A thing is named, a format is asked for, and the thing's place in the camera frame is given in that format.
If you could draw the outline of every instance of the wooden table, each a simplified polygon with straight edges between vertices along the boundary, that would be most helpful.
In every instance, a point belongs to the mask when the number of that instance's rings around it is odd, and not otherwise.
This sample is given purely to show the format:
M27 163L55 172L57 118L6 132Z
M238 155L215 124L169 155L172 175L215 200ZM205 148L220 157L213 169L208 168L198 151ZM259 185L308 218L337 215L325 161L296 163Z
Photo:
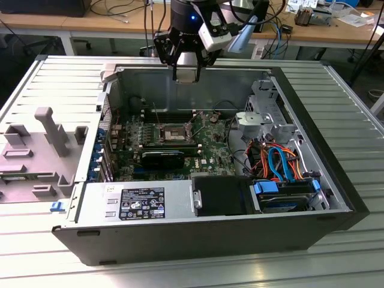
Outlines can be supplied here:
M280 0L271 1L277 10ZM108 0L108 6L121 5L128 3L127 0ZM127 11L142 6L142 1L134 1L126 7L114 9L115 13ZM382 2L375 1L371 6L372 9L378 9ZM103 2L95 5L94 10L105 14L106 9ZM150 9L147 7L147 29L148 37L151 38L151 21ZM127 13L127 17L108 17L96 15L89 11L83 18L62 17L62 16L35 16L35 15L6 15L0 14L0 19L11 27L17 34L31 35L54 35L59 36L63 42L67 55L75 55L72 38L77 37L97 37L97 38L130 38L144 39L144 8ZM163 15L163 5L154 5L154 27L158 28L159 22ZM363 49L368 43L372 26L363 26L355 28L345 24L337 19L332 20L331 27L328 26L296 26L294 23L294 14L280 14L279 18L283 23L293 27L290 46L313 46L313 47L333 47L333 48L350 48ZM124 23L117 19L128 20ZM162 29L167 29L170 24L170 5L167 4L167 15L163 22ZM0 26L0 33L9 33L8 29ZM254 33L251 43L255 43L254 55L257 49L263 47L275 38L271 25L266 24L262 33ZM378 35L373 38L373 44L378 39Z

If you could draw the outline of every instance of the floor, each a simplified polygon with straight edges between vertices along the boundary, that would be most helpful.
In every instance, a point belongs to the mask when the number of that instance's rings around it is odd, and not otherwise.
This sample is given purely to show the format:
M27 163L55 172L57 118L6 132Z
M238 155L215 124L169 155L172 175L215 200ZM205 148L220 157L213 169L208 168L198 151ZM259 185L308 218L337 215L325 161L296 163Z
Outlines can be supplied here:
M2 106L13 89L16 87L20 79L23 77L30 64L33 62L35 56L26 56L23 52L23 43L29 44L35 41L43 40L40 36L20 36L21 40L17 37L9 35L7 37L8 47L6 49L0 49L0 105ZM93 56L138 56L139 49L145 46L145 40L125 40L116 39L117 54L113 54L108 39L89 38L89 42L92 45L91 50L87 50L84 43L77 43L76 49L78 55L93 55ZM41 52L43 46L34 47L33 52L37 55ZM247 49L242 54L225 53L225 58L245 58L249 59L252 53L253 46L248 45ZM285 59L295 59L297 54L297 47L289 47L285 54L278 55L276 59L281 59L285 55ZM305 47L301 51L300 60L313 59L314 55L319 51L317 48ZM359 57L360 50L356 51L357 59ZM63 55L62 49L51 48L49 50L51 55ZM347 49L328 49L323 55L322 60L330 63L339 75L348 80L350 72L354 68L355 63L349 63L347 59L351 56ZM357 79L353 90L359 95L363 102L371 107L375 101L372 97L369 97L368 91L371 89L384 90L384 60L378 58L372 62ZM380 119L384 119L384 113L379 115Z

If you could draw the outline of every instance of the slotted metal surface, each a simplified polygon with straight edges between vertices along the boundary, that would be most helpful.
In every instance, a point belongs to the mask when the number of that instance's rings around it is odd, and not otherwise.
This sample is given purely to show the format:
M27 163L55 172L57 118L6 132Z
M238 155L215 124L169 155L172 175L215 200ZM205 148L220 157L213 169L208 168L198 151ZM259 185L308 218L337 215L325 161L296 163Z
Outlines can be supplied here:
M23 92L14 95L16 100L2 119L0 131L3 132L5 123L19 120L31 121L28 125L39 129L31 113L41 102L57 107L54 116L64 127L90 121L87 115L92 112L88 106L95 105L101 90L97 81L103 63L139 64L140 61L53 56L38 62L33 77L25 79ZM225 60L217 64L249 65L249 61ZM4 204L0 206L1 286L381 287L384 281L382 127L332 69L320 63L262 61L252 65L283 69L371 215L349 231L328 235L308 251L88 267L50 234L52 224L64 215L52 215L49 203ZM81 77L89 81L82 82ZM81 83L86 83L87 88L79 88Z

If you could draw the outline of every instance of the warning label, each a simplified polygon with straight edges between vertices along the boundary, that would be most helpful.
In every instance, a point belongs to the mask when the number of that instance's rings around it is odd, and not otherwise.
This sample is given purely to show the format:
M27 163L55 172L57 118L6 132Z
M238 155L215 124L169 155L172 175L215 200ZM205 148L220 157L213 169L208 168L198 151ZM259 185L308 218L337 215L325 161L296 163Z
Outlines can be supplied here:
M123 189L120 203L121 220L156 219L166 216L164 187Z

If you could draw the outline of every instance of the motherboard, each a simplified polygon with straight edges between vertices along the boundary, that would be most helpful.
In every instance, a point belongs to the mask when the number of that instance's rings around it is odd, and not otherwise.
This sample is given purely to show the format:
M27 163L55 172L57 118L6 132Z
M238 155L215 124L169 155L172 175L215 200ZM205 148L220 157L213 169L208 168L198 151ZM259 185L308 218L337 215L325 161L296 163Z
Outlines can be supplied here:
M121 124L118 120L110 130L114 181L235 174L225 141L227 121L219 113L152 113L130 115Z

